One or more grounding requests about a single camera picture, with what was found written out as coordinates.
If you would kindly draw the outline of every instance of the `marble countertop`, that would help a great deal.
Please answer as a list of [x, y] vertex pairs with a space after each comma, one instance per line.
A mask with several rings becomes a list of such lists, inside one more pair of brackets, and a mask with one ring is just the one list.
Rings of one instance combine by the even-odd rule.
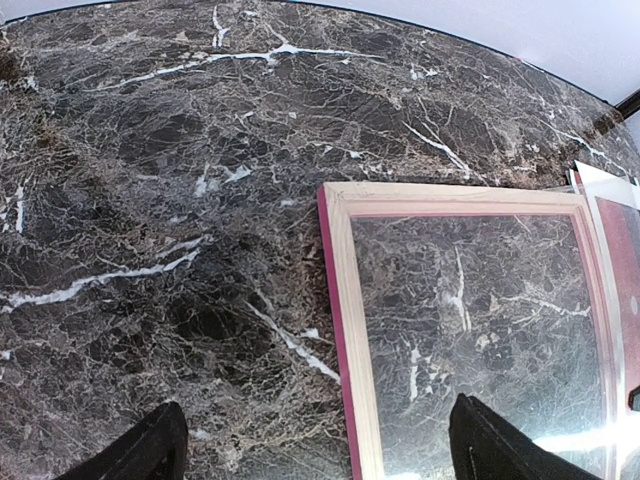
[[619, 121], [516, 59], [320, 7], [5, 27], [0, 477], [51, 478], [175, 400], [190, 480], [348, 478], [318, 187], [637, 173]]

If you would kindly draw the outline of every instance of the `wooden frame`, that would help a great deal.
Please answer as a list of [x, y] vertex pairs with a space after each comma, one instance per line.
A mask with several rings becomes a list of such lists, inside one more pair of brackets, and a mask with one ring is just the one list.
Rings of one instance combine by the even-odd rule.
[[[580, 195], [487, 187], [326, 183], [318, 193], [353, 476], [384, 480], [378, 408], [351, 219], [393, 216], [568, 215], [580, 246], [600, 351], [607, 423], [615, 398], [609, 303], [596, 235]], [[615, 471], [607, 449], [607, 478]]]

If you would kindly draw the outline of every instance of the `glass pane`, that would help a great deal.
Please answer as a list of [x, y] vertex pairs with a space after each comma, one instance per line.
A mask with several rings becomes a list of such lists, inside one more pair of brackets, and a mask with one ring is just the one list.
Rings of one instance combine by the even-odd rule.
[[[454, 478], [458, 393], [542, 442], [604, 424], [568, 217], [366, 218], [352, 228], [388, 478]], [[604, 453], [561, 455], [603, 476]]]

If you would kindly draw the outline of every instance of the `white wall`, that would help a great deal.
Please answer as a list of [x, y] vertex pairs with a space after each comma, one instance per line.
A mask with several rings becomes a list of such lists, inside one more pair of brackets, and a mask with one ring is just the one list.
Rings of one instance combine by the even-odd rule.
[[[640, 89], [640, 0], [308, 0], [473, 40], [612, 104]], [[5, 21], [91, 0], [0, 0]]]

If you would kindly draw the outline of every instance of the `dark marble surface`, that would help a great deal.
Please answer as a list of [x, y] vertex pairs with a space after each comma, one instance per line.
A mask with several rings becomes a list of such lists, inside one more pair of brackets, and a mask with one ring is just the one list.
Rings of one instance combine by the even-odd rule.
[[[449, 414], [475, 395], [534, 439], [605, 425], [569, 217], [352, 221], [387, 475], [453, 478]], [[604, 477], [604, 449], [564, 456]]]
[[318, 7], [154, 0], [5, 27], [2, 475], [51, 478], [171, 399], [191, 480], [348, 478], [316, 189], [631, 173], [615, 121], [517, 60]]

